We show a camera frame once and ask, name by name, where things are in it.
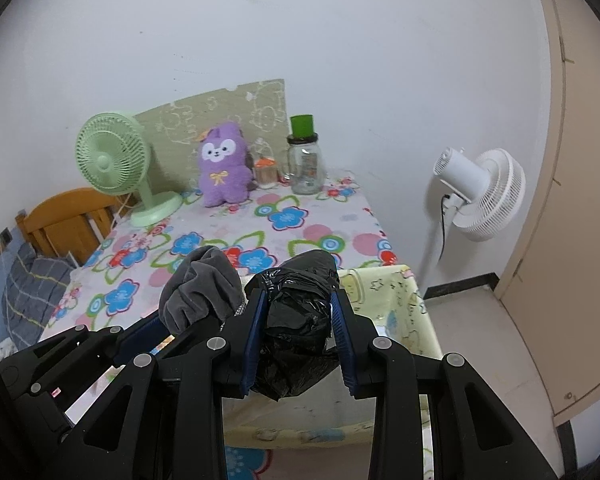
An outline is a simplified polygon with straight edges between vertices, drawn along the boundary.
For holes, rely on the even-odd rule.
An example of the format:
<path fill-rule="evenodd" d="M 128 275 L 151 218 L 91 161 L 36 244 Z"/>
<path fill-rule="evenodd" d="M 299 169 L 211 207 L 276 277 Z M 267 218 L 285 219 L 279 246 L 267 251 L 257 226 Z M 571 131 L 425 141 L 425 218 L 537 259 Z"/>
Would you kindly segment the grey sock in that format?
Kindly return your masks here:
<path fill-rule="evenodd" d="M 225 322 L 244 304 L 242 282 L 230 259 L 207 245 L 187 255 L 163 286 L 158 315 L 170 334 L 178 336 L 209 315 Z"/>

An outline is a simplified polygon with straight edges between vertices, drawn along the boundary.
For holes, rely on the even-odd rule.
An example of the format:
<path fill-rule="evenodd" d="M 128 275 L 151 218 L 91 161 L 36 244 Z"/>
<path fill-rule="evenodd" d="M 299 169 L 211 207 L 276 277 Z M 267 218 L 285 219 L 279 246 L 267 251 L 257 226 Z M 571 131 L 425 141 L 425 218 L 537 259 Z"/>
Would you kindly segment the floral tablecloth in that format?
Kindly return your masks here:
<path fill-rule="evenodd" d="M 128 327 L 151 314 L 163 286 L 201 246 L 219 248 L 243 278 L 312 249 L 329 252 L 340 269 L 399 261 L 349 176 L 328 180 L 314 195 L 297 195 L 280 184 L 251 192 L 241 204 L 213 208 L 193 190 L 175 214 L 152 226 L 119 222 L 73 274 L 44 337 L 77 325 Z"/>

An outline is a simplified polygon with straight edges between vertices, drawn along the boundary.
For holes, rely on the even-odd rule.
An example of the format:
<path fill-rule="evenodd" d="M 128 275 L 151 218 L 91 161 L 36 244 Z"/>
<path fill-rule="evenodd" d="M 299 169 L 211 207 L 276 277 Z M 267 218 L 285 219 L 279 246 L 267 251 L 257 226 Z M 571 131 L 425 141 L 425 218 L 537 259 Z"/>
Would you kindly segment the grey plaid pillow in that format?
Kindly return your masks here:
<path fill-rule="evenodd" d="M 23 350 L 40 340 L 76 267 L 67 258 L 39 255 L 29 243 L 23 243 L 12 256 L 2 311 L 9 338 L 17 350 Z"/>

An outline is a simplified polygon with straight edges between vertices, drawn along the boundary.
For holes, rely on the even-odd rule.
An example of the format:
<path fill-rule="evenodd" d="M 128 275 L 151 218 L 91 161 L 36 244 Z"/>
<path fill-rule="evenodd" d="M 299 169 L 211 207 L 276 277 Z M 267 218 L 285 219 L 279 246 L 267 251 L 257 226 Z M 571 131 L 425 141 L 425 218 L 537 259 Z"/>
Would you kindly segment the wooden bed headboard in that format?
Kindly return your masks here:
<path fill-rule="evenodd" d="M 80 266 L 111 233 L 114 213 L 125 214 L 135 204 L 94 188 L 74 188 L 43 200 L 30 212 L 15 216 L 23 239 L 45 257 L 73 256 Z"/>

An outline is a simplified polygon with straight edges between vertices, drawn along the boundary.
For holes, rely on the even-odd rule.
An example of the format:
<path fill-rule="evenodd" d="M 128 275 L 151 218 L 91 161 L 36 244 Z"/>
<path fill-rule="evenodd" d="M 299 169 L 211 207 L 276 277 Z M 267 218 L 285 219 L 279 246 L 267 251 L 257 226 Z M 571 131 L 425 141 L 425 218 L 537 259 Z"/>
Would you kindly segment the yellow cartoon storage box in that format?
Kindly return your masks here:
<path fill-rule="evenodd" d="M 354 313 L 377 330 L 374 358 L 403 346 L 413 356 L 442 352 L 412 270 L 405 264 L 339 272 Z M 375 400 L 356 400 L 334 370 L 300 396 L 275 402 L 260 393 L 223 405 L 224 440 L 238 448 L 336 448 L 373 440 Z"/>

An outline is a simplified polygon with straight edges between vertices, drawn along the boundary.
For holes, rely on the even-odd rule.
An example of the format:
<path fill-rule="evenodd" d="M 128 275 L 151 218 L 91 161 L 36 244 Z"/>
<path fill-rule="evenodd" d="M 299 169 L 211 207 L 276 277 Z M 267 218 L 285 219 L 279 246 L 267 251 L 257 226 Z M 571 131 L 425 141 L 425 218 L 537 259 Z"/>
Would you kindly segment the beige door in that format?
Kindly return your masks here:
<path fill-rule="evenodd" d="M 550 120 L 538 184 L 496 296 L 561 425 L 600 400 L 600 20 L 541 0 Z"/>

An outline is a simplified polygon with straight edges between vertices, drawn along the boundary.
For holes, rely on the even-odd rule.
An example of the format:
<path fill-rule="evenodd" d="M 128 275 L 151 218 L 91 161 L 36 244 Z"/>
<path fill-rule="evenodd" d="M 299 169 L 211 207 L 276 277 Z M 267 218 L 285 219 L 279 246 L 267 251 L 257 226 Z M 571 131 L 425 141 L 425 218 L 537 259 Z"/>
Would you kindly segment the purple plush toy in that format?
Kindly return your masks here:
<path fill-rule="evenodd" d="M 205 207 L 248 200 L 253 174 L 247 156 L 248 145 L 237 122 L 223 122 L 208 131 L 198 148 L 198 185 Z"/>

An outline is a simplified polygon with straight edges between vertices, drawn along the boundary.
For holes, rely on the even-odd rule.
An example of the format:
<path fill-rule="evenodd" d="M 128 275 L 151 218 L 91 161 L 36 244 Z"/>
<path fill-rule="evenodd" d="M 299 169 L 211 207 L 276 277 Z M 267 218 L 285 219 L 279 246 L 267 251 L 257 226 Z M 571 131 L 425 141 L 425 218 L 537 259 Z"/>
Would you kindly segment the green desk fan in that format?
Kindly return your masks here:
<path fill-rule="evenodd" d="M 79 172 L 96 191 L 110 196 L 135 193 L 140 198 L 130 219 L 137 228 L 170 217 L 183 203 L 177 192 L 151 191 L 151 149 L 143 132 L 143 126 L 133 116 L 100 113 L 87 119 L 76 136 L 74 148 Z"/>

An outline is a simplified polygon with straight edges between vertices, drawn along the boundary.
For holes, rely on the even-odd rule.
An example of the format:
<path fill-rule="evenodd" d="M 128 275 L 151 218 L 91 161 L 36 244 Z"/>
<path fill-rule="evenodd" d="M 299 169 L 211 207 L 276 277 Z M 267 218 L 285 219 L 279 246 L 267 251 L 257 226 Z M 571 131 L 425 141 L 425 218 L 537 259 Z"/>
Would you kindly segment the small jar orange lid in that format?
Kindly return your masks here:
<path fill-rule="evenodd" d="M 253 163 L 253 172 L 259 188 L 274 188 L 278 182 L 278 167 L 275 159 L 258 158 Z"/>

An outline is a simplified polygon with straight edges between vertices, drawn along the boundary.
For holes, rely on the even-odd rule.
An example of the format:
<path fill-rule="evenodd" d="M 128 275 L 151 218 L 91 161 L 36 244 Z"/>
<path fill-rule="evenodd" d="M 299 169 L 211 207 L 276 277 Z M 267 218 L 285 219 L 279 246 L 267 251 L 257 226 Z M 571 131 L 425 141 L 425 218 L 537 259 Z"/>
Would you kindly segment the green patterned board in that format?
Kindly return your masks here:
<path fill-rule="evenodd" d="M 151 148 L 148 181 L 155 192 L 197 185 L 197 152 L 208 130 L 234 122 L 253 157 L 286 162 L 289 120 L 285 81 L 271 79 L 218 89 L 162 104 L 135 116 Z"/>

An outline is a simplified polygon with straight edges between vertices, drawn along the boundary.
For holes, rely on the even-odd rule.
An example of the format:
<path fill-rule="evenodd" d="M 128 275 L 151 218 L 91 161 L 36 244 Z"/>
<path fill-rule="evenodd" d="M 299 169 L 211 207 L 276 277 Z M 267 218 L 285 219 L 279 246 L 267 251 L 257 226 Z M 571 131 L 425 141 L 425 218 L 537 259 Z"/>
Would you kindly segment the glass jar green lid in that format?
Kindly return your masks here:
<path fill-rule="evenodd" d="M 290 126 L 291 133 L 287 136 L 290 187 L 294 194 L 317 194 L 321 192 L 325 182 L 325 169 L 313 116 L 291 116 Z"/>

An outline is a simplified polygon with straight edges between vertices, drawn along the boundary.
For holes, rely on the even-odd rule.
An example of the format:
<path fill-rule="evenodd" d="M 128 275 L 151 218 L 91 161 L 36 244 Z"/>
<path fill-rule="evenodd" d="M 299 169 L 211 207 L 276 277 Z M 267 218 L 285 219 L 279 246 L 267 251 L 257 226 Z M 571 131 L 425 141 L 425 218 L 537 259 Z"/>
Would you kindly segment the white standing fan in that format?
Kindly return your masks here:
<path fill-rule="evenodd" d="M 471 157 L 445 148 L 432 167 L 418 281 L 500 274 L 529 209 L 526 170 L 505 148 Z"/>

